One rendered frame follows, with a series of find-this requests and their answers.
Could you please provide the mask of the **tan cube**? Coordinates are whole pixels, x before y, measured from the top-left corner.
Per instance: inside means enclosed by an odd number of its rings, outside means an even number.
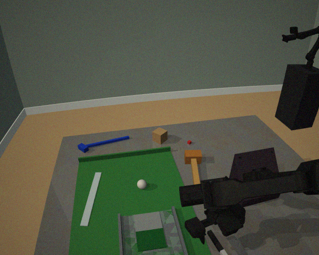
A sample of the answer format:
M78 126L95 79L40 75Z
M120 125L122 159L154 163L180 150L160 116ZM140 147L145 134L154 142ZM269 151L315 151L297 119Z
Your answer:
M162 144L167 140L168 131L162 128L157 128L152 132L153 141Z

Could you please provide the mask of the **white golf ball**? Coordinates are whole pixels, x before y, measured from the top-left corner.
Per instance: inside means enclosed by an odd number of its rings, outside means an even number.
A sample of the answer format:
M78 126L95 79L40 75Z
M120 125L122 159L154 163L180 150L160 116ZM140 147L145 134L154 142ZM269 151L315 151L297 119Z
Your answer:
M146 186L147 186L147 182L146 182L145 180L143 180L143 179L141 179L141 180L139 180L139 181L137 182L137 187L138 187L139 189L145 189Z

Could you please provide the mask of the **green flat mat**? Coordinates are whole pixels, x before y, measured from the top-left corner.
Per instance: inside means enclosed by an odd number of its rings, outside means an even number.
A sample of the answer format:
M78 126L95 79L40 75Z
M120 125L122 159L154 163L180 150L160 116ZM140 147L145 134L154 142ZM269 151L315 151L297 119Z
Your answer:
M80 162L74 196L69 255L120 255L118 214L129 216L164 211L179 221L188 255L211 255L205 240L193 238L185 221L196 217L192 206L181 206L184 186L171 151ZM95 173L101 178L88 226L80 226ZM145 189L137 182L145 180ZM165 212L166 211L166 212Z

